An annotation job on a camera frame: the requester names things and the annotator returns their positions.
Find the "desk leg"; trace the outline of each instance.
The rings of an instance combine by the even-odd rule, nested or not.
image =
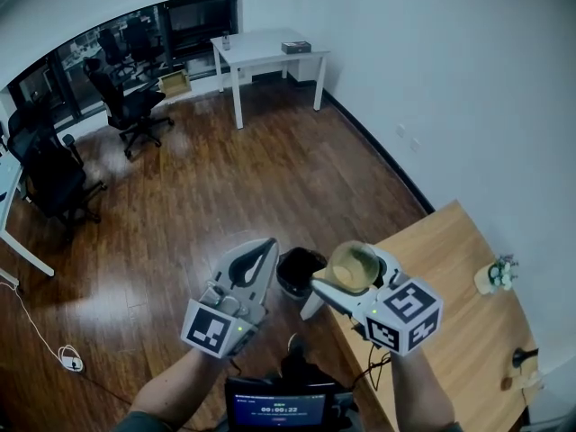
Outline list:
[[[222,67],[220,65],[220,53],[214,45],[214,63],[216,64],[216,79],[218,80],[218,91],[224,91],[224,85],[222,83]]]
[[[38,267],[44,274],[49,275],[51,277],[54,276],[54,269],[48,267],[42,261],[40,261],[35,255],[33,255],[30,251],[28,251],[25,247],[23,247],[16,238],[10,235],[8,232],[3,230],[0,233],[0,238],[2,238],[10,247],[16,251],[20,256],[25,258],[29,263],[33,266]]]
[[[242,130],[242,128],[244,128],[244,123],[242,122],[242,104],[240,103],[240,81],[238,77],[238,68],[230,66],[230,74],[232,75],[232,95],[234,96],[236,128]]]
[[[311,318],[312,315],[318,312],[323,303],[324,301],[315,292],[312,292],[300,312],[300,318],[302,320]]]
[[[318,80],[316,81],[316,95],[314,96],[314,110],[320,110],[322,103],[322,92],[324,91],[324,76],[326,75],[326,56],[322,56],[320,62],[320,71],[318,73]]]
[[[4,278],[6,281],[8,281],[9,283],[13,284],[16,288],[18,288],[20,286],[20,282],[18,281],[18,279],[12,277],[4,269],[0,269],[0,276],[2,278]]]

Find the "black trash can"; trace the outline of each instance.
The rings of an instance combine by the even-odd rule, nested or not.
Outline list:
[[[326,267],[326,258],[316,251],[296,247],[280,255],[276,278],[282,290],[295,300],[310,295],[310,279],[314,272]]]

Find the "black office chair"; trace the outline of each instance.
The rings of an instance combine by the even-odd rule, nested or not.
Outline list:
[[[98,35],[98,44],[104,50],[106,55],[106,62],[109,66],[113,67],[111,74],[116,76],[120,71],[125,73],[126,69],[130,69],[131,72],[136,72],[136,66],[133,62],[126,62],[126,57],[128,56],[127,51],[120,50],[118,43],[116,43],[116,38],[113,36],[110,29],[102,29]]]
[[[157,37],[157,45],[152,46],[146,32],[146,26],[140,18],[130,18],[127,21],[123,36],[128,44],[132,59],[136,62],[148,63],[148,66],[144,67],[144,71],[149,71],[152,75],[152,70],[159,66],[159,63],[156,62],[157,57],[164,53],[164,48],[160,45],[160,37]]]
[[[149,91],[155,83],[149,85],[148,89],[140,89],[124,96],[122,84],[114,86],[112,80],[100,70],[99,59],[87,59],[84,64],[84,72],[96,88],[108,110],[108,124],[117,130],[121,130],[120,137],[126,140],[126,135],[132,137],[124,149],[126,158],[131,158],[131,147],[138,136],[145,136],[154,141],[157,147],[162,143],[152,135],[151,128],[160,123],[167,122],[174,125],[170,117],[152,119],[150,114],[152,108],[159,104],[166,95],[156,91]]]
[[[88,209],[88,202],[107,186],[102,181],[84,188],[86,172],[84,162],[74,146],[74,139],[67,135],[60,144],[53,123],[45,111],[31,103],[14,114],[13,123],[19,126],[11,132],[8,149],[22,164],[23,172],[30,179],[32,190],[27,194],[47,217],[58,218],[66,227],[66,240],[72,241],[74,226],[80,221],[101,221],[100,216]],[[84,212],[78,220],[76,212]]]

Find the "white table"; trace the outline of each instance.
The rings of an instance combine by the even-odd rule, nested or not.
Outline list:
[[[320,110],[322,90],[324,89],[324,76],[326,74],[326,56],[329,54],[328,50],[312,45],[311,53],[285,54],[282,51],[283,41],[306,41],[306,37],[292,29],[272,29],[238,33],[230,35],[229,39],[230,49],[228,50],[222,47],[222,37],[211,39],[211,42],[214,45],[214,60],[216,62],[216,73],[220,92],[224,91],[220,56],[222,56],[230,66],[236,127],[239,130],[244,128],[239,87],[239,70],[241,68],[280,62],[283,63],[282,78],[286,78],[288,75],[288,62],[320,58],[316,95],[314,97],[314,110]]]
[[[16,238],[6,231],[6,221],[8,212],[12,205],[16,186],[22,175],[22,166],[20,162],[10,152],[6,152],[0,157],[0,196],[6,193],[5,198],[0,202],[0,239],[5,241],[10,247],[24,257],[31,264],[38,267],[44,274],[54,276],[54,269],[44,264],[35,255],[23,247]],[[8,282],[18,286],[18,280],[9,275],[6,271],[0,269],[0,275]]]

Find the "window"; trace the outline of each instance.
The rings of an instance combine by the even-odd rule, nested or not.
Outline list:
[[[57,129],[104,109],[84,73],[85,59],[124,91],[184,65],[191,78],[215,73],[210,38],[237,33],[237,0],[171,0],[124,14],[77,35],[22,72],[8,86],[19,106],[47,100]]]

